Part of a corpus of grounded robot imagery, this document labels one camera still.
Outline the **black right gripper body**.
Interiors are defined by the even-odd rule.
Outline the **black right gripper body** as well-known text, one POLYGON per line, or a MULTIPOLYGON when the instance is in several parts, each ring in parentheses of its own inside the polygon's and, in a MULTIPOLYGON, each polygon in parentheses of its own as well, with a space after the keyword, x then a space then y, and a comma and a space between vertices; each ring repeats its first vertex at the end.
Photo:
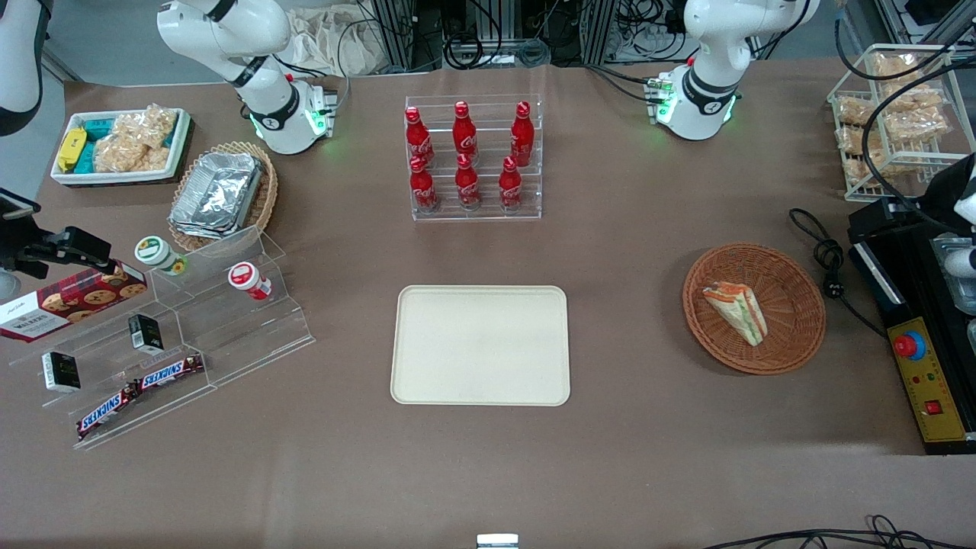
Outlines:
POLYGON ((43 279, 49 264, 67 265, 69 261, 58 243, 66 239, 67 228, 58 233, 43 230, 35 223, 3 223, 1 226, 1 267, 5 271, 24 272, 43 279))

